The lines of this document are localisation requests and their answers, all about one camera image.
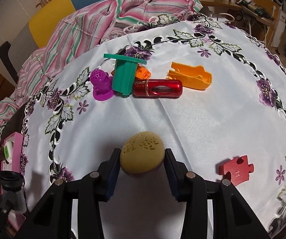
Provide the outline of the pink rimmed white tray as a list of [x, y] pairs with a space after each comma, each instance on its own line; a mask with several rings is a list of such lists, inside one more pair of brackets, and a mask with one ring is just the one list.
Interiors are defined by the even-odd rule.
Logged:
[[[11, 135], [9, 135], [7, 138], [4, 139], [3, 147], [7, 141], [12, 141], [14, 143], [14, 154], [12, 158], [12, 163], [7, 164], [5, 160], [1, 163], [1, 170], [10, 170], [10, 171], [16, 171], [20, 172], [20, 164], [21, 164], [21, 153], [22, 153], [22, 147], [23, 147], [23, 140], [24, 135], [14, 132]], [[9, 213], [8, 220], [10, 224], [14, 227], [16, 231], [18, 231], [23, 224], [25, 217], [21, 213], [17, 213], [15, 211], [11, 211]]]

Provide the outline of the red metallic cylinder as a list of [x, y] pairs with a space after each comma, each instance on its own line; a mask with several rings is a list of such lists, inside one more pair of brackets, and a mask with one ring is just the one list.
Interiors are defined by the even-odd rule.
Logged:
[[182, 82], [173, 79], [138, 80], [133, 85], [133, 95], [138, 98], [178, 98], [182, 93]]

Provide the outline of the white green plug adapter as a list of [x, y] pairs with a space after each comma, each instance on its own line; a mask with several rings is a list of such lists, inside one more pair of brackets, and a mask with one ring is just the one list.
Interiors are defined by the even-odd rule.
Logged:
[[12, 141], [7, 141], [3, 148], [4, 156], [5, 156], [5, 162], [7, 164], [12, 163], [12, 158], [14, 154], [14, 143]]

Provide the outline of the orange plastic scoop toy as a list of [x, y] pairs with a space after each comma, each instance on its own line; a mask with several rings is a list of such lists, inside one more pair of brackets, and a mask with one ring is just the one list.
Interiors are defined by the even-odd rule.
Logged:
[[167, 79], [179, 80], [183, 87], [204, 91], [212, 84], [212, 74], [207, 72], [202, 65], [190, 66], [172, 62]]

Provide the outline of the wooden side desk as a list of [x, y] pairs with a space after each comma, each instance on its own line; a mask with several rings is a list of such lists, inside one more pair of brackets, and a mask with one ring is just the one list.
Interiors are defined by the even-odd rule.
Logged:
[[258, 16], [257, 13], [241, 4], [233, 3], [227, 0], [199, 0], [202, 5], [227, 9], [235, 16], [235, 21], [244, 21], [243, 28], [249, 34], [257, 37], [268, 48], [273, 46], [273, 39], [280, 17], [280, 7], [272, 0], [253, 0], [250, 8], [263, 8], [271, 15], [271, 19]]

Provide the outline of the orange connecting cubes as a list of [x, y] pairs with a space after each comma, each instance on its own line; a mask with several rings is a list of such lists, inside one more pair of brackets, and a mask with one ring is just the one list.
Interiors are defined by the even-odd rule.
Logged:
[[119, 68], [116, 68], [112, 70], [110, 73], [111, 77], [116, 80], [125, 80], [125, 81], [134, 81], [136, 79], [138, 80], [146, 80], [151, 76], [151, 73], [149, 70], [147, 70], [144, 66], [139, 65], [136, 67], [135, 71], [130, 66], [120, 66]]

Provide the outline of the red puzzle piece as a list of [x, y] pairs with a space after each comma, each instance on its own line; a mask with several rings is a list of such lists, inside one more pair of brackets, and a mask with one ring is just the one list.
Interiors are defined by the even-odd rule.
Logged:
[[219, 166], [219, 175], [228, 179], [234, 186], [249, 180], [249, 175], [254, 172], [254, 164], [248, 162], [247, 155], [234, 158]]

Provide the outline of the purple perforated plastic toy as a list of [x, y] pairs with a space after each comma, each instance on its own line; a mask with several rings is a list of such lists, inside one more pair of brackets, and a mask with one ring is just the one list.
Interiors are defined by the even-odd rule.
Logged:
[[94, 70], [90, 74], [90, 82], [93, 85], [93, 97], [97, 101], [108, 100], [116, 94], [112, 88], [113, 77], [103, 70]]

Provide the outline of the green ridged plastic toy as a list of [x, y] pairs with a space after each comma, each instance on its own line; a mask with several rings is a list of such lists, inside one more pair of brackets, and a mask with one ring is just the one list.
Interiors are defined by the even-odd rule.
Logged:
[[147, 61], [139, 58], [116, 54], [103, 55], [107, 59], [115, 59], [112, 89], [127, 97], [132, 93], [138, 64], [147, 64]]

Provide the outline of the white floral tablecloth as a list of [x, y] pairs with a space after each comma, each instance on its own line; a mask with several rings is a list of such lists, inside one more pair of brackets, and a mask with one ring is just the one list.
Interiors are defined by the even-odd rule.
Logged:
[[[93, 97], [88, 77], [111, 72], [106, 53], [125, 49], [164, 79], [173, 62], [202, 65], [213, 77], [204, 91], [182, 96]], [[24, 154], [26, 197], [32, 209], [51, 183], [78, 180], [133, 135], [151, 131], [177, 160], [206, 180], [218, 165], [246, 155], [254, 172], [238, 190], [270, 236], [286, 225], [286, 71], [241, 30], [204, 18], [105, 42], [66, 65], [29, 100]]]

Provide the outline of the multicolour sofa backrest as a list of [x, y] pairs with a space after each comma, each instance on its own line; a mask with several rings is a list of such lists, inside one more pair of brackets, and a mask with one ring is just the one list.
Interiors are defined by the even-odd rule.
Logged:
[[0, 46], [0, 59], [15, 83], [23, 63], [37, 49], [45, 47], [59, 21], [100, 0], [52, 0], [40, 9], [12, 42]]

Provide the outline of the striped pink blanket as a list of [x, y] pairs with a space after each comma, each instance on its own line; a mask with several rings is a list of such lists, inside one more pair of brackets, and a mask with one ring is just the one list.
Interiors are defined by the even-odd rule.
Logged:
[[0, 150], [3, 129], [14, 113], [74, 59], [104, 41], [135, 32], [153, 17], [161, 17], [161, 24], [172, 23], [202, 7], [199, 0], [100, 0], [60, 20], [49, 44], [22, 65], [13, 94], [0, 102]]

